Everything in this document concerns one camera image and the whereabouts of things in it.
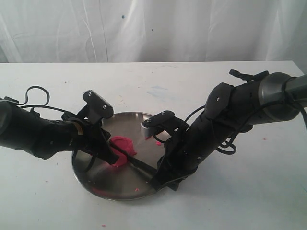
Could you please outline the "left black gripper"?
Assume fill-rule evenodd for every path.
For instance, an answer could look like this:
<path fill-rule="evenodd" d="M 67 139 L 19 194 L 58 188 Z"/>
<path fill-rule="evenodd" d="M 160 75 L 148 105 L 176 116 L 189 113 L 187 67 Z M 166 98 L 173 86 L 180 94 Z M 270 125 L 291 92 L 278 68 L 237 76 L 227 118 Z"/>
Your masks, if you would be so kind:
<path fill-rule="evenodd" d="M 74 125 L 77 134 L 71 142 L 73 150 L 80 150 L 89 155 L 104 160 L 109 165 L 113 165 L 119 159 L 108 140 L 110 133 L 102 129 L 102 123 L 91 124 L 85 120 L 71 119 L 70 123 Z"/>

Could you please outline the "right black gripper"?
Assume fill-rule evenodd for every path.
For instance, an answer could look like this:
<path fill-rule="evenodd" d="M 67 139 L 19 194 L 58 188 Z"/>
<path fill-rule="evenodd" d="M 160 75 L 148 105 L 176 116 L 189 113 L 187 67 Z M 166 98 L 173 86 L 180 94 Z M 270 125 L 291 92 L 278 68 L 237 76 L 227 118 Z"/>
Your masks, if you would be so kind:
<path fill-rule="evenodd" d="M 157 172 L 151 178 L 151 186 L 156 191 L 165 187 L 177 191 L 180 183 L 195 173 L 198 166 L 187 166 L 185 160 L 189 155 L 172 141 L 167 141 L 164 148 L 165 154 L 159 161 Z"/>

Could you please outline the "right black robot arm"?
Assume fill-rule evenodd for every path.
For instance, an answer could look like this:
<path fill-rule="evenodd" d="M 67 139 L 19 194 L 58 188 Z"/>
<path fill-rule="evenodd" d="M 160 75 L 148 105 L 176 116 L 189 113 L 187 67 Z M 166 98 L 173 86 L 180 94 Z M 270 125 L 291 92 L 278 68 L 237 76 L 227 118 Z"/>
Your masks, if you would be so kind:
<path fill-rule="evenodd" d="M 245 81 L 233 86 L 220 83 L 209 94 L 202 113 L 190 125 L 170 111 L 151 118 L 155 133 L 166 131 L 165 154 L 151 185 L 155 190 L 179 183 L 195 173 L 198 165 L 212 152 L 232 155 L 234 139 L 254 125 L 289 121 L 298 114 L 306 117 L 307 78 L 285 73 L 246 75 L 231 70 L 230 74 Z"/>

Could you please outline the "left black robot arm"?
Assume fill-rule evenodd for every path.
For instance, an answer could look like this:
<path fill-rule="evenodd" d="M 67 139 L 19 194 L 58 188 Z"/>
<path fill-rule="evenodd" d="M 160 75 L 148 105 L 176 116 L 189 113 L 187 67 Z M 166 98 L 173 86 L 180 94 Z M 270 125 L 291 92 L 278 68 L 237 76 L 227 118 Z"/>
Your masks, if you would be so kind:
<path fill-rule="evenodd" d="M 26 111 L 16 103 L 0 101 L 0 144 L 23 150 L 47 160 L 57 152 L 83 151 L 112 165 L 118 156 L 107 141 L 102 118 L 110 118 L 113 108 L 100 97 L 85 98 L 86 106 L 78 114 L 66 113 L 64 120 L 43 119 L 35 111 Z"/>

